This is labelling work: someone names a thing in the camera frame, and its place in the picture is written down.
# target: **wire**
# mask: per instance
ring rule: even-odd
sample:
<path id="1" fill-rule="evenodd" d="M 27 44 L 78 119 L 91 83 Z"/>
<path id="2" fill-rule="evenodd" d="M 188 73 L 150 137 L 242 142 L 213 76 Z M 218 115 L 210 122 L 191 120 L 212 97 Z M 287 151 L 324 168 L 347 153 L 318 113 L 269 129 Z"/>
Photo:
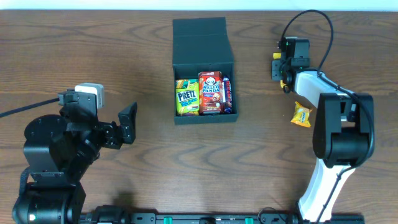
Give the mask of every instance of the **wire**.
<path id="1" fill-rule="evenodd" d="M 46 100 L 46 101 L 43 101 L 43 102 L 40 102 L 40 103 L 35 103 L 35 104 L 32 104 L 32 105 L 23 106 L 23 107 L 21 107 L 21 108 L 17 108 L 17 109 L 14 109 L 14 110 L 10 110 L 10 111 L 1 113 L 1 114 L 0 114 L 0 118 L 3 118 L 3 117 L 5 117 L 5 116 L 12 115 L 12 114 L 14 114 L 14 113 L 18 113 L 18 112 L 21 112 L 21 111 L 25 111 L 25 110 L 29 110 L 29 109 L 32 109 L 32 108 L 36 108 L 36 107 L 38 107 L 38 106 L 43 106 L 43 105 L 46 105 L 46 104 L 49 104 L 49 103 L 54 103 L 54 102 L 57 102 L 57 101 L 59 101 L 59 100 L 60 100 L 60 99 L 58 99 L 58 98 L 54 98 L 54 99 Z"/>
<path id="2" fill-rule="evenodd" d="M 332 86 L 333 88 L 335 88 L 336 90 L 339 90 L 340 92 L 347 94 L 351 99 L 353 99 L 353 100 L 355 101 L 355 103 L 356 103 L 357 105 L 359 105 L 359 108 L 362 108 L 362 110 L 365 112 L 366 118 L 367 118 L 367 120 L 368 120 L 368 122 L 369 122 L 369 136 L 370 136 L 369 146 L 368 146 L 368 149 L 367 149 L 367 151 L 366 151 L 366 156 L 364 156 L 364 157 L 363 157 L 359 162 L 357 162 L 355 165 L 353 165 L 353 166 L 351 166 L 351 167 L 349 167 L 349 168 L 347 168 L 347 169 L 342 170 L 342 171 L 337 175 L 335 184 L 334 184 L 334 186 L 333 186 L 333 188 L 332 188 L 332 190 L 331 190 L 331 192 L 330 192 L 330 194 L 329 194 L 329 197 L 328 197 L 328 199 L 326 200 L 325 204 L 323 205 L 323 208 L 322 208 L 322 210 L 321 210 L 321 212 L 320 212 L 320 214 L 319 214 L 319 216 L 318 216 L 318 218 L 317 218 L 317 221 L 315 222 L 316 224 L 318 224 L 319 221 L 320 221 L 320 219 L 321 219 L 321 217 L 322 217 L 322 215 L 323 215 L 323 212 L 324 212 L 325 209 L 327 208 L 327 206 L 328 206 L 328 204 L 329 204 L 329 202 L 330 202 L 330 200 L 331 200 L 331 198 L 332 198 L 332 196 L 333 196 L 333 193 L 335 192 L 335 190 L 336 190 L 336 188 L 337 188 L 337 185 L 338 185 L 339 181 L 341 180 L 341 176 L 342 176 L 345 172 L 348 172 L 349 170 L 352 170 L 352 169 L 355 169 L 355 168 L 361 166 L 369 157 L 372 156 L 373 151 L 374 151 L 374 124 L 373 124 L 373 119 L 372 119 L 372 116 L 371 116 L 369 110 L 365 107 L 365 105 L 362 103 L 362 101 L 359 100 L 358 97 L 357 97 L 354 93 L 352 93 L 352 92 L 350 92 L 350 91 L 344 89 L 344 88 L 341 87 L 340 85 L 337 85 L 337 84 L 335 84 L 335 83 L 329 81 L 327 78 L 325 78 L 325 77 L 321 74 L 322 65 L 323 65 L 323 63 L 325 62 L 325 60 L 326 60 L 326 58 L 327 58 L 327 56 L 328 56 L 328 54 L 329 54 L 329 51 L 330 51 L 330 49 L 331 49 L 331 45 L 332 45 L 332 43 L 333 43 L 333 36 L 334 36 L 333 24 L 331 23 L 331 20 L 329 19 L 329 17 L 328 17 L 324 12 L 311 9 L 311 10 L 306 10 L 306 11 L 303 11 L 303 12 L 300 12 L 299 14 L 297 14 L 295 17 L 293 17 L 293 19 L 290 20 L 290 22 L 289 22 L 289 23 L 287 24 L 287 26 L 285 27 L 285 29 L 284 29 L 284 31 L 283 31 L 283 33 L 282 33 L 282 36 L 281 36 L 281 38 L 280 38 L 280 43 L 282 43 L 282 39 L 285 37 L 285 33 L 286 33 L 287 29 L 289 28 L 289 26 L 291 25 L 291 23 L 292 23 L 294 20 L 296 20 L 296 18 L 298 18 L 299 16 L 301 16 L 302 14 L 305 14 L 305 13 L 308 13 L 308 12 L 315 12 L 315 13 L 321 14 L 321 15 L 328 21 L 329 27 L 330 27 L 330 41 L 329 41 L 329 46 L 328 46 L 328 48 L 327 48 L 327 50 L 326 50 L 326 52 L 325 52 L 325 55 L 324 55 L 323 58 L 322 58 L 322 61 L 320 62 L 319 66 L 318 66 L 318 69 L 317 69 L 318 78 L 322 79 L 324 82 L 326 82 L 327 84 L 331 85 L 331 86 Z"/>
<path id="3" fill-rule="evenodd" d="M 276 210 L 276 209 L 274 209 L 274 208 L 272 208 L 272 207 L 265 207 L 265 208 L 261 209 L 260 212 L 259 212 L 258 215 L 257 215 L 257 220 L 259 220 L 260 223 L 264 224 L 264 223 L 261 221 L 260 216 L 263 214 L 263 211 L 264 211 L 264 210 L 267 210 L 267 209 L 268 209 L 268 210 L 271 209 L 271 210 L 275 211 L 275 212 L 278 214 L 279 218 L 280 218 L 283 222 L 286 222 L 286 219 L 282 218 L 282 215 L 280 215 L 280 213 L 278 212 L 278 210 Z"/>

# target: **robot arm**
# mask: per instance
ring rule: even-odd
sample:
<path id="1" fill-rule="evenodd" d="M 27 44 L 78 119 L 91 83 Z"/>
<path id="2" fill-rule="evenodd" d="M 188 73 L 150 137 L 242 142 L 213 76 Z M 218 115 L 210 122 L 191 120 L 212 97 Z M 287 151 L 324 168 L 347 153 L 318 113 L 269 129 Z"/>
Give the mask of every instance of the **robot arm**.
<path id="1" fill-rule="evenodd" d="M 323 72 L 309 67 L 309 46 L 307 39 L 283 38 L 279 43 L 282 53 L 274 54 L 272 79 L 283 82 L 285 93 L 292 91 L 318 108 L 313 133 L 317 162 L 298 209 L 303 220 L 324 222 L 330 220 L 333 204 L 347 178 L 369 157 L 370 128 L 363 108 L 338 90 Z M 373 116 L 372 97 L 356 96 Z M 354 126 L 342 127 L 342 122 Z"/>

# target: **black box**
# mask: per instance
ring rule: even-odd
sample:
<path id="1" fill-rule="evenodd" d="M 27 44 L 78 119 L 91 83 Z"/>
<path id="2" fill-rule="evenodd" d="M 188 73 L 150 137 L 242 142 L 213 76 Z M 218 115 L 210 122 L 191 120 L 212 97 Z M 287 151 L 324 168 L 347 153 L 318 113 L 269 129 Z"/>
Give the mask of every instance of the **black box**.
<path id="1" fill-rule="evenodd" d="M 232 88 L 232 113 L 177 116 L 174 88 L 174 123 L 205 124 L 235 122 L 238 118 L 234 81 L 234 58 L 226 33 L 225 17 L 173 20 L 174 80 L 198 78 L 200 72 L 220 71 Z"/>

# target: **table surface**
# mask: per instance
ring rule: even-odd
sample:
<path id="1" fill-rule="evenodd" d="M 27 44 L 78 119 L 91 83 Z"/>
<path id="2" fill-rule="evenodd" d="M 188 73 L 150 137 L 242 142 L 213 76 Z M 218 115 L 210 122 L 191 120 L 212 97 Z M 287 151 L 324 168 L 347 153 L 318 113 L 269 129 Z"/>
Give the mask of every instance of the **table surface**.
<path id="1" fill-rule="evenodd" d="M 333 81 L 370 93 L 376 150 L 348 179 L 334 212 L 367 223 L 398 218 L 398 14 L 328 13 L 335 41 L 323 69 Z M 311 178 L 313 128 L 290 123 L 295 96 L 271 80 L 272 53 L 296 12 L 1 11 L 0 112 L 56 97 L 83 82 L 102 83 L 101 121 L 136 101 L 137 138 L 102 149 L 81 182 L 84 212 L 97 205 L 166 212 L 291 210 Z M 235 59 L 236 123 L 174 125 L 172 19 L 226 16 Z M 329 39 L 327 22 L 307 14 L 288 35 L 308 37 L 312 65 Z M 12 223 L 19 175 L 28 166 L 24 129 L 57 104 L 1 119 L 0 222 Z M 313 111 L 311 124 L 315 120 Z"/>

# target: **yellow snack packet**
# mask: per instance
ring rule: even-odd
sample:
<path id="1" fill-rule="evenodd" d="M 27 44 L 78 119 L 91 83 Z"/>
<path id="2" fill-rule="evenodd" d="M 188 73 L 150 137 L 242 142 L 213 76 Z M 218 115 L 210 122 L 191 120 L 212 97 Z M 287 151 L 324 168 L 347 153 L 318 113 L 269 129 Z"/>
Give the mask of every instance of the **yellow snack packet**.
<path id="1" fill-rule="evenodd" d="M 296 101 L 296 107 L 294 109 L 293 119 L 290 122 L 306 128 L 311 127 L 311 124 L 308 120 L 311 111 L 312 110 L 305 108 L 303 105 L 301 105 Z"/>

